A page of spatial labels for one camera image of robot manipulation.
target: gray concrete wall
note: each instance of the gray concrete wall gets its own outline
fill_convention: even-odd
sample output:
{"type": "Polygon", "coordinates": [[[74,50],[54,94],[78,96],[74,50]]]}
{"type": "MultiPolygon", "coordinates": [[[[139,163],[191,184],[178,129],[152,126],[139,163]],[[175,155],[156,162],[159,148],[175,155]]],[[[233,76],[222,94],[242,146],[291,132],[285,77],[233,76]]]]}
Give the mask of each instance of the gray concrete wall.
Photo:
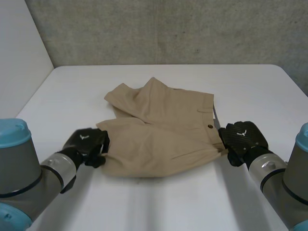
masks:
{"type": "Polygon", "coordinates": [[[276,64],[308,94],[308,0],[26,0],[55,67],[276,64]]]}

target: khaki pants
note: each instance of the khaki pants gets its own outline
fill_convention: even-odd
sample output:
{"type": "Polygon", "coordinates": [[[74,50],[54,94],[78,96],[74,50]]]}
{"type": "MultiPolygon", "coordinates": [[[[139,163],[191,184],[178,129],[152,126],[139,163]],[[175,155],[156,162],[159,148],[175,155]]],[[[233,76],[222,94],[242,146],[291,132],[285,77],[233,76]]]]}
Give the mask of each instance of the khaki pants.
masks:
{"type": "Polygon", "coordinates": [[[105,96],[117,119],[107,130],[108,175],[163,177],[204,165],[224,150],[213,122],[214,95],[172,89],[154,77],[141,89],[121,84],[105,96]]]}

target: khaki shorts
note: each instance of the khaki shorts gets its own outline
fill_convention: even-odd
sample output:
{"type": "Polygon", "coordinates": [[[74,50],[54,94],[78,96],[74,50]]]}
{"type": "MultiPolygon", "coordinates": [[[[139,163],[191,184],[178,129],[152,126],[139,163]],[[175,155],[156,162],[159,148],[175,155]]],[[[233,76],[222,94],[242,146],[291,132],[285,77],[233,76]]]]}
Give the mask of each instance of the khaki shorts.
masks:
{"type": "Polygon", "coordinates": [[[121,84],[105,100],[117,117],[97,124],[110,138],[102,166],[108,175],[169,176],[222,155],[213,94],[169,88],[153,77],[140,89],[121,84]]]}

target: white wall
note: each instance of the white wall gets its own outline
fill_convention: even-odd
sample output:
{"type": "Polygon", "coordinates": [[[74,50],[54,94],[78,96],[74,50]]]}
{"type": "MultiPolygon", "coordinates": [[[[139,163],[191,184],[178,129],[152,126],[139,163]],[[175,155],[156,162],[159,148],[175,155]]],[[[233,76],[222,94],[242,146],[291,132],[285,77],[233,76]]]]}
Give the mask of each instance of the white wall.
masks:
{"type": "Polygon", "coordinates": [[[0,0],[0,118],[15,117],[52,70],[24,0],[0,0]]]}

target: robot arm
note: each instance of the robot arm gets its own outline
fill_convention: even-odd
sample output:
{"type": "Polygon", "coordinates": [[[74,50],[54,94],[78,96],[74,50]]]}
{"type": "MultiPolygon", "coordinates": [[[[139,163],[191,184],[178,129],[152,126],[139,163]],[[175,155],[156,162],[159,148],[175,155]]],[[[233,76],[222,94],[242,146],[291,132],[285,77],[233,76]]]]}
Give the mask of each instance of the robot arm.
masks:
{"type": "Polygon", "coordinates": [[[39,164],[21,119],[0,120],[0,230],[23,231],[60,194],[71,189],[81,164],[99,167],[108,151],[106,131],[81,129],[39,164]]]}
{"type": "Polygon", "coordinates": [[[228,124],[219,130],[233,166],[246,164],[254,182],[287,228],[308,230],[308,123],[302,126],[286,164],[268,149],[252,122],[228,124]]]}

